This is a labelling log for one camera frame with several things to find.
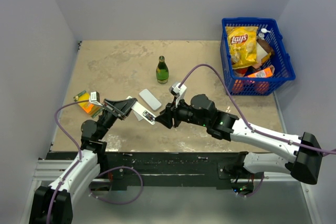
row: basket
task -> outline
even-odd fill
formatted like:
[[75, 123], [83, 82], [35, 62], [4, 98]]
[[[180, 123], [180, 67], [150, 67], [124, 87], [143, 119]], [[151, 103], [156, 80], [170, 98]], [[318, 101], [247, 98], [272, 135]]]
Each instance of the basket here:
[[[271, 18], [223, 18], [223, 34], [221, 42], [221, 53], [224, 81], [232, 95], [269, 95], [283, 85], [286, 81], [295, 79], [295, 73], [290, 63], [289, 54], [286, 52], [283, 43], [282, 35], [277, 26], [277, 22]], [[257, 34], [260, 29], [267, 28], [270, 33], [265, 34], [265, 41], [275, 51], [275, 55], [270, 58], [262, 69], [273, 65], [275, 72], [270, 78], [247, 78], [237, 77], [234, 75], [231, 66], [231, 55], [227, 43], [226, 26], [258, 26]]]

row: yellow chip bag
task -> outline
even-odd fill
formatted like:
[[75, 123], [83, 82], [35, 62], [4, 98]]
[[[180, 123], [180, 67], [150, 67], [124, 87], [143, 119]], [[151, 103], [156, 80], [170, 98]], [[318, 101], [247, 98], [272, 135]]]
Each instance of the yellow chip bag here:
[[233, 69], [247, 68], [257, 62], [257, 26], [225, 27]]

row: snack bag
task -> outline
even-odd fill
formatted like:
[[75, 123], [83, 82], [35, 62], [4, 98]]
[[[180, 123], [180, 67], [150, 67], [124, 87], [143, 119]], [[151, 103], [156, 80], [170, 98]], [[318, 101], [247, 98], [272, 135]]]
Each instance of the snack bag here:
[[233, 69], [246, 68], [257, 62], [257, 26], [225, 27]]

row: wooden table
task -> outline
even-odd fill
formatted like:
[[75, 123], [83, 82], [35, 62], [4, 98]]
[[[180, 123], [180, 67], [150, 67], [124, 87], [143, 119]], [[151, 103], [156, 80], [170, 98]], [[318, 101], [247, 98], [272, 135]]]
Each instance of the wooden table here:
[[[139, 92], [149, 89], [162, 103], [162, 109], [173, 100], [168, 88], [197, 64], [212, 65], [221, 74], [222, 63], [219, 41], [161, 41], [161, 40], [113, 40], [83, 41], [73, 70], [65, 103], [83, 90], [98, 91], [101, 100], [123, 100], [129, 95], [139, 97]], [[164, 55], [170, 71], [169, 81], [159, 84], [155, 77], [158, 58]], [[197, 69], [186, 81], [185, 101], [196, 94], [206, 94], [222, 111], [237, 114], [225, 94], [217, 76], [209, 68]], [[273, 95], [268, 97], [235, 96], [241, 110], [253, 124], [281, 131], [281, 125]], [[64, 109], [60, 122], [80, 143], [81, 124], [89, 119], [77, 105]], [[256, 147], [216, 140], [203, 127], [181, 123], [171, 130], [160, 123], [154, 126], [145, 120], [138, 122], [133, 113], [125, 121], [117, 120], [103, 139], [108, 142], [107, 151], [122, 152], [240, 152], [262, 151]], [[57, 130], [53, 151], [76, 151], [75, 145]]]

